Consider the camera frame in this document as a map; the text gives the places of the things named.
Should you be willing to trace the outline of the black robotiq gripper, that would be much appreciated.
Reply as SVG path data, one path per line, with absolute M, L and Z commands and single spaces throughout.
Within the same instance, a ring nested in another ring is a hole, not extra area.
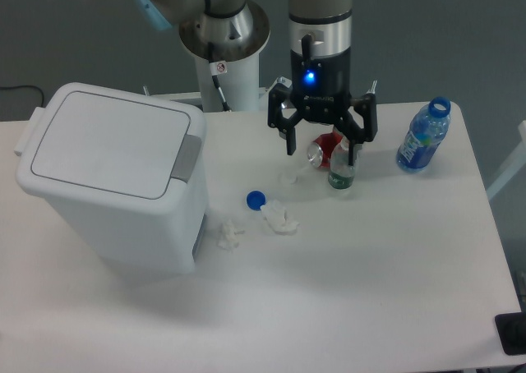
M 372 142 L 377 133 L 376 95 L 368 91 L 358 98 L 350 94 L 351 49 L 327 57 L 305 58 L 290 52 L 292 86 L 276 84 L 269 91 L 267 124 L 286 140 L 287 155 L 296 151 L 295 126 L 301 120 L 335 125 L 348 140 L 348 165 L 356 160 L 357 145 Z M 289 100 L 295 112 L 283 114 L 282 104 Z M 362 118 L 362 127 L 349 109 Z

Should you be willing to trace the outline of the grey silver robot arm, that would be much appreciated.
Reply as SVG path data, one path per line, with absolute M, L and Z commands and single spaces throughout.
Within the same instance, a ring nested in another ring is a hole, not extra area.
M 353 0 L 137 0 L 160 30 L 177 27 L 187 51 L 207 64 L 242 61 L 270 38 L 277 11 L 288 27 L 290 82 L 268 94 L 267 122 L 296 149 L 296 125 L 331 125 L 348 142 L 348 163 L 377 133 L 376 96 L 350 93 Z

